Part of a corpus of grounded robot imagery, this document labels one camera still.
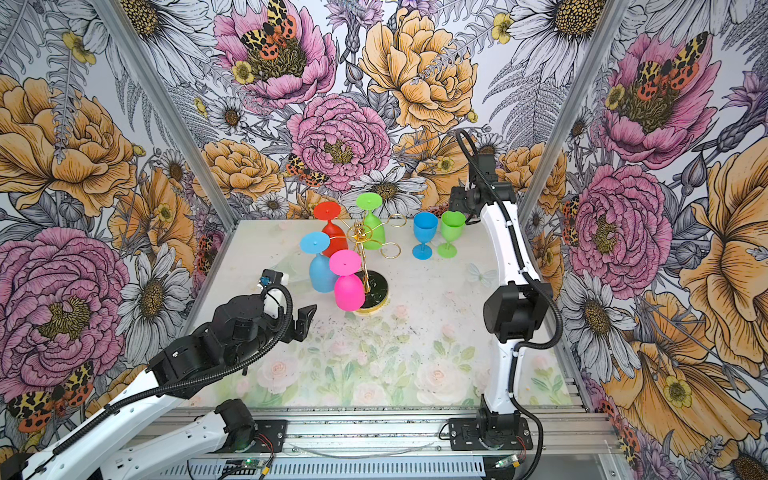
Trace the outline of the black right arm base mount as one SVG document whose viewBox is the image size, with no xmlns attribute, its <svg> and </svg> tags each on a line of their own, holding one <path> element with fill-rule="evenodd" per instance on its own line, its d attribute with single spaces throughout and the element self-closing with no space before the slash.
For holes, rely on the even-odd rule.
<svg viewBox="0 0 768 480">
<path fill-rule="evenodd" d="M 534 447 L 527 420 L 518 412 L 480 409 L 474 418 L 450 418 L 438 433 L 452 451 L 523 451 Z"/>
</svg>

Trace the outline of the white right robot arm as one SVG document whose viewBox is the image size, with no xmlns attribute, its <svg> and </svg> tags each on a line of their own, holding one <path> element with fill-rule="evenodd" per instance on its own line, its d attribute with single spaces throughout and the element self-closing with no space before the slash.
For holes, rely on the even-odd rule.
<svg viewBox="0 0 768 480">
<path fill-rule="evenodd" d="M 550 310 L 552 290 L 535 271 L 518 218 L 514 188 L 493 180 L 490 155 L 470 155 L 469 185 L 452 189 L 449 206 L 485 228 L 497 261 L 499 285 L 483 304 L 482 317 L 492 341 L 489 383 L 474 420 L 448 421 L 451 448 L 523 450 L 533 447 L 517 384 L 524 354 Z"/>
</svg>

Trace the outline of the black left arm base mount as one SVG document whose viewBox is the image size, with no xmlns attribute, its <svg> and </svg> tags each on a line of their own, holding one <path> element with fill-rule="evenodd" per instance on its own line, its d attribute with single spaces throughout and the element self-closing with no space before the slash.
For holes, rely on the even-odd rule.
<svg viewBox="0 0 768 480">
<path fill-rule="evenodd" d="M 276 419 L 236 422 L 225 427 L 225 442 L 215 453 L 281 453 L 287 427 L 287 421 Z"/>
</svg>

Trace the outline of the pink wine glass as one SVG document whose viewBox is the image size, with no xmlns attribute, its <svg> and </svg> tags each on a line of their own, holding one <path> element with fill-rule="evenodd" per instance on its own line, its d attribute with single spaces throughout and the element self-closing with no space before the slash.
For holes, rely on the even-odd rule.
<svg viewBox="0 0 768 480">
<path fill-rule="evenodd" d="M 335 302 L 345 312 L 357 311 L 365 303 L 365 287 L 357 276 L 361 266 L 361 258 L 354 250 L 339 250 L 329 260 L 329 268 L 337 276 Z"/>
</svg>

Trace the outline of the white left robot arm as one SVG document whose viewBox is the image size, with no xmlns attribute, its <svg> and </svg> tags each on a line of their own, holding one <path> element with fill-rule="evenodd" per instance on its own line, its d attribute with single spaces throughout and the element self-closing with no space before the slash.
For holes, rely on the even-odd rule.
<svg viewBox="0 0 768 480">
<path fill-rule="evenodd" d="M 294 308 L 282 285 L 239 295 L 211 321 L 173 341 L 117 397 L 44 450 L 16 453 L 1 465 L 4 479 L 142 479 L 206 452 L 241 451 L 258 435 L 240 400 L 141 445 L 146 427 L 201 389 L 246 370 L 278 343 L 304 340 L 317 307 Z"/>
</svg>

